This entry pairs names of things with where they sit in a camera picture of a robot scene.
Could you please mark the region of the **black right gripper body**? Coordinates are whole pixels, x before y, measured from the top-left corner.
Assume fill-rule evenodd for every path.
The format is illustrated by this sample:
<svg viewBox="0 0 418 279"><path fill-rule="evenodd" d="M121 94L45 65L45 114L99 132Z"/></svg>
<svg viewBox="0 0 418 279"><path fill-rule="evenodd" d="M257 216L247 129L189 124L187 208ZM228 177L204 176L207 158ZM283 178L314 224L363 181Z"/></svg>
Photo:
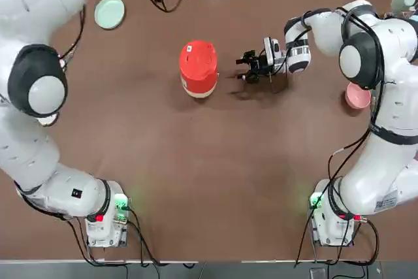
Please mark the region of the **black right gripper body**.
<svg viewBox="0 0 418 279"><path fill-rule="evenodd" d="M259 54L253 62L253 74L255 78L270 76L274 72L273 57L268 57L265 52Z"/></svg>

